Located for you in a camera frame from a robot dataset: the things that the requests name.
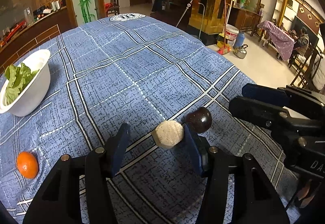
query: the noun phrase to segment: white bowl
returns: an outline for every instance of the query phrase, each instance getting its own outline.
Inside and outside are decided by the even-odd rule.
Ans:
[[[23,117],[30,114],[41,103],[50,86],[51,75],[48,68],[48,59],[51,52],[47,49],[32,53],[24,61],[31,71],[39,70],[28,86],[19,94],[18,98],[9,105],[5,100],[5,89],[9,83],[7,80],[0,91],[0,113],[9,112]]]

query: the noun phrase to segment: purple tablecloth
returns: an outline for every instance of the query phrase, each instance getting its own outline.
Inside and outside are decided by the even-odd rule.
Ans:
[[[295,41],[270,21],[261,22],[257,27],[267,31],[282,59],[288,60],[292,54]]]

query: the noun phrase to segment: metal screw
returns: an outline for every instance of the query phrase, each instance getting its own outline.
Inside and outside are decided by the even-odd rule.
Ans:
[[[61,156],[61,160],[62,161],[68,161],[69,160],[69,155],[68,154],[64,154]]]
[[[279,115],[280,115],[280,117],[282,117],[282,118],[287,118],[288,117],[288,115],[285,113],[285,112],[279,112]]]
[[[253,160],[253,156],[251,154],[244,154],[244,157],[247,159],[247,160]]]
[[[305,147],[307,145],[307,141],[304,137],[299,137],[298,143],[301,147]]]
[[[215,147],[215,146],[211,146],[211,147],[209,148],[209,151],[210,151],[211,153],[215,154],[215,153],[218,152],[218,148]]]
[[[103,148],[103,147],[97,147],[96,149],[95,149],[95,152],[97,153],[97,154],[101,154],[101,153],[103,153],[105,151],[105,149]]]

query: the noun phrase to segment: lettuce leaf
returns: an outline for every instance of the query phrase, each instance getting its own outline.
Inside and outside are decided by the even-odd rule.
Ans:
[[[4,75],[9,80],[5,90],[7,104],[11,104],[19,96],[20,93],[33,80],[39,70],[31,72],[30,68],[24,63],[20,67],[10,65],[6,68]]]

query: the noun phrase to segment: blue thermos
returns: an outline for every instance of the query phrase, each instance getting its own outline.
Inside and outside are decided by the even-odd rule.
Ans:
[[[239,32],[233,47],[236,48],[242,46],[244,44],[244,40],[245,34],[243,32]]]

